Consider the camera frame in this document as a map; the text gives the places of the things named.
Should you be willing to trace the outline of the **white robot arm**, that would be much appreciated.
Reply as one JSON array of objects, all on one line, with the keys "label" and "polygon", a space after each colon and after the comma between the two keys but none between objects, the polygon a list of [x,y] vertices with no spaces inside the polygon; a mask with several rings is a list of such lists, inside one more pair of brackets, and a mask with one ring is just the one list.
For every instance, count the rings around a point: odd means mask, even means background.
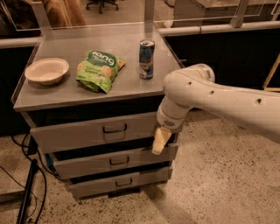
[{"label": "white robot arm", "polygon": [[214,82],[214,71],[197,64],[168,73],[163,81],[164,99],[157,110],[152,152],[159,155],[193,108],[228,119],[263,137],[280,142],[280,94]]}]

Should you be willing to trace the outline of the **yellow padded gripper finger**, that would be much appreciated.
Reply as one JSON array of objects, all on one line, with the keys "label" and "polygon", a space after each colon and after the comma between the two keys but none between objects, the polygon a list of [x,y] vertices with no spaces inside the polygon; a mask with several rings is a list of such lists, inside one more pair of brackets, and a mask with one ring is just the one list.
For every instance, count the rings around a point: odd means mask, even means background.
[{"label": "yellow padded gripper finger", "polygon": [[157,128],[152,145],[152,153],[159,155],[163,151],[171,135],[172,132],[166,127]]}]

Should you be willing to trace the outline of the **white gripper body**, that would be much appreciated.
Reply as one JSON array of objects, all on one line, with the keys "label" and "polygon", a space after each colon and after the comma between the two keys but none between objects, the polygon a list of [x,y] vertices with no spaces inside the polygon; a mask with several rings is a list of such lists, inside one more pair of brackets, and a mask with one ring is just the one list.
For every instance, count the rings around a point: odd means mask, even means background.
[{"label": "white gripper body", "polygon": [[179,105],[165,96],[157,110],[157,122],[161,127],[175,132],[181,129],[191,109],[192,107]]}]

